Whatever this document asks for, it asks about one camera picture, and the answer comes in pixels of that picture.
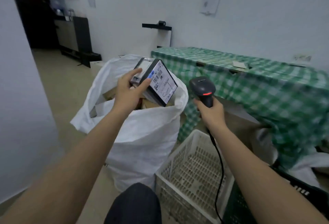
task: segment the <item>black cable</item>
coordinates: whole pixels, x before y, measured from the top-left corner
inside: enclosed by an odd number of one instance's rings
[[[220,187],[222,186],[222,183],[223,183],[223,180],[224,180],[224,164],[223,164],[223,160],[222,160],[222,157],[220,155],[220,152],[219,152],[219,150],[217,148],[217,145],[216,145],[216,142],[215,142],[214,137],[210,134],[210,131],[208,131],[208,133],[209,133],[211,142],[215,146],[216,151],[218,153],[218,156],[220,157],[220,165],[222,167],[222,176],[220,178],[220,186],[218,187],[217,194],[216,194],[216,199],[215,199],[215,210],[216,210],[216,214],[217,214],[218,218],[220,219],[221,223],[224,224],[224,222],[223,222],[222,218],[220,218],[220,214],[218,213],[218,210],[217,210],[217,200],[218,200],[218,196],[220,194]]]

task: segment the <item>right arm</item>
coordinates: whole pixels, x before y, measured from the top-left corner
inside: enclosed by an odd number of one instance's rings
[[[223,105],[194,100],[258,224],[328,224],[289,183],[255,156],[226,126]]]

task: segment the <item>dark pants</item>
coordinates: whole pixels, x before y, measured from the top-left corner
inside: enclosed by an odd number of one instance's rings
[[[113,202],[104,224],[161,224],[161,208],[157,195],[148,186],[136,183]]]

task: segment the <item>white plastic crate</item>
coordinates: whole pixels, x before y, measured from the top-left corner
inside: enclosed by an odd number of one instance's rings
[[[223,218],[234,177],[224,157],[224,179],[217,201]],[[161,205],[180,224],[220,223],[215,198],[221,165],[209,135],[194,130],[155,173]]]

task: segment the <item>wall socket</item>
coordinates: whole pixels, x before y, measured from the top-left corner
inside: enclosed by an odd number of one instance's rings
[[[293,56],[291,65],[296,65],[296,66],[309,66],[310,65],[310,60],[312,59],[311,55],[306,55],[306,54],[295,54]]]

